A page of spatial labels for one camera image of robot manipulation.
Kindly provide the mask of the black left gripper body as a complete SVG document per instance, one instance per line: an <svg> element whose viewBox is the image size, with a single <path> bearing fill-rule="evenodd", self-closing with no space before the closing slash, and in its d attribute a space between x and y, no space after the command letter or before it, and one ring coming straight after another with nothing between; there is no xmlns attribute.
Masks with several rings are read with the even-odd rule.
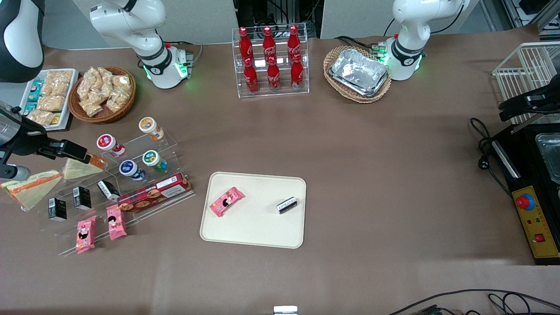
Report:
<svg viewBox="0 0 560 315"><path fill-rule="evenodd" d="M556 114L560 110L559 86L547 85L528 92L525 97L526 113L532 114Z"/></svg>

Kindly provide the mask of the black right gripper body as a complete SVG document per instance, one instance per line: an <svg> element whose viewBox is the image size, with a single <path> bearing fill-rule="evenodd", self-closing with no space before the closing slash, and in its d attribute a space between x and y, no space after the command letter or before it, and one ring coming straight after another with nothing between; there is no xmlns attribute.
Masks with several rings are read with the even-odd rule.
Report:
<svg viewBox="0 0 560 315"><path fill-rule="evenodd" d="M17 108L1 103L1 154L2 159L10 155L37 155L40 148L46 148L49 138L40 124L21 116Z"/></svg>

